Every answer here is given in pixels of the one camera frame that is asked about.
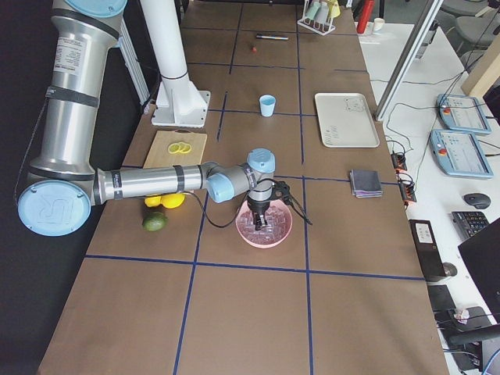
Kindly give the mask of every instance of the black screen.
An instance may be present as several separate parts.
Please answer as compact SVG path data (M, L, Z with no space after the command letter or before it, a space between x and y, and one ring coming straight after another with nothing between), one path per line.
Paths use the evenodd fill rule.
M500 314L500 219L463 242L459 251L487 307Z

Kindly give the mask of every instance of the white desk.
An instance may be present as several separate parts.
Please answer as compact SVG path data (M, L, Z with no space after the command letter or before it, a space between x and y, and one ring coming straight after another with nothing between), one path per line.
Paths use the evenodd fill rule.
M377 103L387 86L387 81L391 77L412 28L413 25L386 24L379 33L360 37L362 53L370 73ZM438 29L433 43L429 45L423 58L415 60L411 65L404 81L435 83L452 78L461 71L463 71L463 66L459 58L442 30ZM464 73L451 92L452 94L463 94L460 87L466 78L467 73ZM436 110L411 109L404 105L395 107L399 102L419 108L434 106L436 97L445 93L451 83L452 80L434 85L403 83L384 118L384 132L391 139L401 142L406 150L410 149L409 141L411 141L413 151L406 153L406 163L413 179L417 178L417 170L421 164L416 183L417 203L408 207L407 217L429 220L442 261L450 262L457 267L458 275L443 281L443 284L447 284L458 309L480 306L486 313L489 313L489 309L460 259L458 245L463 240L452 222L450 212L474 210L463 201L462 196L471 192L482 192L491 197L491 206L482 210L488 220L492 222L500 217L500 157L488 158L495 174L491 180L449 177L440 170L430 147L426 147L433 125L434 129L443 128L441 120L436 120ZM487 116L491 116L487 106L483 106L483 109ZM479 137L479 139L500 145L500 127L495 120L490 121L492 134ZM404 134L409 140L388 129L388 126ZM392 149L393 145L390 142L388 147ZM484 144L481 144L481 147L485 153L498 153L499 151ZM394 150L402 151L399 145L394 145ZM446 357L450 373L459 374L452 357L450 355Z

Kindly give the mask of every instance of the pink bowl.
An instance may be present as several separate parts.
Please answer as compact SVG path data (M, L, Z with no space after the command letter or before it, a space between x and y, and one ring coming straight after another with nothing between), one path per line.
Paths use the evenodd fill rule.
M291 212L281 201L270 203L266 211L268 225L261 230L255 230L252 212L245 201L236 218L237 232L250 245L256 248L272 248L280 244L291 232Z

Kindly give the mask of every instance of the marker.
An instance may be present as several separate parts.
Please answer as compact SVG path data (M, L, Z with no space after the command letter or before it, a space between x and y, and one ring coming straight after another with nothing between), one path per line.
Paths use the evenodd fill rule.
M284 37L281 35L264 35L264 34L257 34L255 36L257 39L272 39L274 41L287 41L288 37Z

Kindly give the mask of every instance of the black mouse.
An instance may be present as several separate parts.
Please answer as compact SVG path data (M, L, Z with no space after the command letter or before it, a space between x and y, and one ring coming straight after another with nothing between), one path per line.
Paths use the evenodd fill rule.
M475 209L487 209L491 204L490 197L483 193L465 194L463 200L468 205L473 205Z

